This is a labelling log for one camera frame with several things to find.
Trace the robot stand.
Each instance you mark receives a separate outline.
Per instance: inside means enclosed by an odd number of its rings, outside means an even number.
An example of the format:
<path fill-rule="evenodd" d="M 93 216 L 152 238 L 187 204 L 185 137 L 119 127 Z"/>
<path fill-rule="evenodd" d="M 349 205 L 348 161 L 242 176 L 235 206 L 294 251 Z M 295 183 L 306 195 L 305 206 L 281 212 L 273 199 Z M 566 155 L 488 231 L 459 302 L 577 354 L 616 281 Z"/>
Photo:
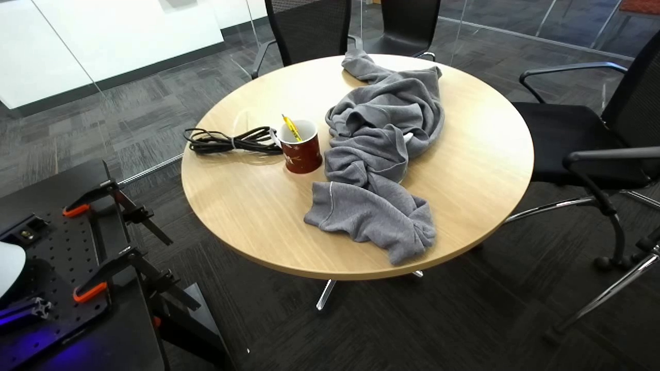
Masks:
<path fill-rule="evenodd" d="M 201 293 L 193 311 L 129 267 L 92 300 L 73 300 L 93 268 L 137 247 L 111 197 L 75 218 L 62 215 L 110 178 L 106 162 L 90 160 L 0 198 L 0 241 L 26 252 L 19 279 L 0 298 L 0 371 L 165 371 L 163 341 L 235 371 Z"/>

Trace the row of black office chairs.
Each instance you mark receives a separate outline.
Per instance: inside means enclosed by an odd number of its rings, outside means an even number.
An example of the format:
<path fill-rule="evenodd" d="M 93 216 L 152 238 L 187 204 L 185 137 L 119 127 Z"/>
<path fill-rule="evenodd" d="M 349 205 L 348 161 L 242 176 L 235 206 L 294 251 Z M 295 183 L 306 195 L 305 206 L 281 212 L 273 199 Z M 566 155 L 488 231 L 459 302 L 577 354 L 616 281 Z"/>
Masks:
<path fill-rule="evenodd" d="M 260 45 L 250 76 L 257 78 L 270 45 L 276 44 L 283 66 L 340 56 L 349 40 L 368 53 L 422 57 L 430 51 L 441 0 L 384 0 L 382 35 L 366 45 L 349 33 L 353 0 L 265 0 L 274 38 Z"/>

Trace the yellow pen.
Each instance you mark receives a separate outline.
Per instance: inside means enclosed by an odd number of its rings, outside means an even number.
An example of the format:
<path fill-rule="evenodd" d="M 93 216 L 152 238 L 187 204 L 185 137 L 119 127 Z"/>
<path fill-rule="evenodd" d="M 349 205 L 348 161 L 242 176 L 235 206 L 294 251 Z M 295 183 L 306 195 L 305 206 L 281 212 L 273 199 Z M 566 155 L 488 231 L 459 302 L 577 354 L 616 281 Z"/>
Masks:
<path fill-rule="evenodd" d="M 290 131 L 291 135 L 293 136 L 294 140 L 297 141 L 297 142 L 302 142 L 303 141 L 302 137 L 300 136 L 299 130 L 295 126 L 294 122 L 288 116 L 285 116 L 283 114 L 281 114 L 281 115 L 282 115 L 282 118 L 283 118 L 285 124 L 287 125 L 288 130 Z"/>

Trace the grey hooded sweatshirt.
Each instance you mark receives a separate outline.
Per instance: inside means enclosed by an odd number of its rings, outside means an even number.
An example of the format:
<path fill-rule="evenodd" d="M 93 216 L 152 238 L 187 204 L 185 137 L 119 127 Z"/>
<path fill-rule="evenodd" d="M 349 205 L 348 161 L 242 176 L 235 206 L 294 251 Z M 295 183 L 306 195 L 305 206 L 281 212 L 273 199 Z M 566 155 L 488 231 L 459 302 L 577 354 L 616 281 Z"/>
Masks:
<path fill-rule="evenodd" d="M 327 181 L 312 185 L 304 222 L 372 242 L 387 252 L 391 265 L 401 265 L 436 240 L 429 203 L 401 183 L 410 160 L 424 154 L 443 129 L 442 73 L 438 66 L 388 70 L 363 50 L 347 52 L 341 65 L 364 85 L 325 116 Z"/>

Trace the black orange bar clamp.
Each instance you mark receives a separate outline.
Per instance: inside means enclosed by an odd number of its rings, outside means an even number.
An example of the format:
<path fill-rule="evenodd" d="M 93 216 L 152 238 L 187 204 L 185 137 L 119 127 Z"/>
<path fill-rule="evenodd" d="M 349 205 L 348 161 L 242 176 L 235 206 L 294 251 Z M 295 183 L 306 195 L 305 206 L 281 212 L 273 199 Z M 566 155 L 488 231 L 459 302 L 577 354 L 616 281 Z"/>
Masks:
<path fill-rule="evenodd" d="M 167 246 L 174 243 L 173 240 L 152 221 L 154 216 L 153 211 L 147 209 L 144 205 L 136 204 L 123 192 L 119 184 L 112 178 L 91 188 L 86 193 L 83 193 L 78 199 L 74 200 L 72 204 L 64 207 L 62 215 L 67 218 L 80 216 L 90 210 L 90 206 L 93 202 L 105 197 L 111 197 L 116 204 L 123 208 L 123 220 L 126 223 L 144 226 Z"/>
<path fill-rule="evenodd" d="M 93 268 L 90 276 L 75 287 L 73 300 L 76 303 L 92 300 L 108 288 L 109 279 L 129 267 L 134 268 L 137 273 L 146 277 L 147 285 L 156 293 L 168 293 L 193 311 L 200 309 L 201 303 L 177 286 L 179 280 L 175 278 L 170 270 L 156 268 L 146 260 L 145 253 L 132 246 L 125 247 L 117 256 L 106 259 L 97 268 Z"/>

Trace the red chair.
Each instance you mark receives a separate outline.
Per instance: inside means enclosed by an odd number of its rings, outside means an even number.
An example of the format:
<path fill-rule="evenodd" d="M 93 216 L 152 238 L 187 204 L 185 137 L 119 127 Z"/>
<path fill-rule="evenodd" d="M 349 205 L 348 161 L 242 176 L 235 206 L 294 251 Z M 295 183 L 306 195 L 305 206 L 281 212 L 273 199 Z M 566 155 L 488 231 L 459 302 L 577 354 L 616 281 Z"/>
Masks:
<path fill-rule="evenodd" d="M 620 35 L 630 19 L 633 18 L 660 21 L 660 0 L 617 0 L 615 7 L 609 12 L 589 48 L 601 50 L 606 45 L 608 35 L 611 33 L 610 23 L 617 16 L 623 18 L 622 23 L 618 26 L 617 35 Z"/>

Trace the black office chair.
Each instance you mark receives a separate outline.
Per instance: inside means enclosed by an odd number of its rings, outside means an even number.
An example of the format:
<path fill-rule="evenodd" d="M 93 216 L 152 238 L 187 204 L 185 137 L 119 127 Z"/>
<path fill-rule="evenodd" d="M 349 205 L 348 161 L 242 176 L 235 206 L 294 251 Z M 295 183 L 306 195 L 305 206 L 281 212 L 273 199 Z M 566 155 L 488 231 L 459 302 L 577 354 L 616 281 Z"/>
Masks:
<path fill-rule="evenodd" d="M 600 114 L 586 106 L 547 103 L 526 82 L 536 75 L 594 69 L 622 73 Z M 535 103 L 514 103 L 534 145 L 531 181 L 581 186 L 588 195 L 512 214 L 507 223 L 573 205 L 590 205 L 609 220 L 615 237 L 612 256 L 596 258 L 594 265 L 604 272 L 625 270 L 603 293 L 549 329 L 549 338 L 558 340 L 573 324 L 660 263 L 660 226 L 637 242 L 639 254 L 626 256 L 624 228 L 611 201 L 613 195 L 624 193 L 660 211 L 660 201 L 638 193 L 660 183 L 660 30 L 628 68 L 611 62 L 552 66 L 525 71 L 519 82 L 536 98 Z"/>

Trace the red mug with snowflakes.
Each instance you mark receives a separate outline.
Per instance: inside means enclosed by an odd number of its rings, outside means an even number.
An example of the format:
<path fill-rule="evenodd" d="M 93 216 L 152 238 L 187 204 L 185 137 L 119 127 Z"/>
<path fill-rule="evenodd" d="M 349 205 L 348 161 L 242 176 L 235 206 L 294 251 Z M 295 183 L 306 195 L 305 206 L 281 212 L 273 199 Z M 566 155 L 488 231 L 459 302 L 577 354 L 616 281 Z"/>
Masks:
<path fill-rule="evenodd" d="M 288 171 L 295 174 L 316 171 L 323 163 L 317 125 L 304 119 L 295 119 L 292 123 L 299 132 L 301 141 L 295 138 L 287 124 L 282 124 L 278 129 L 269 127 L 270 137 L 283 151 Z"/>

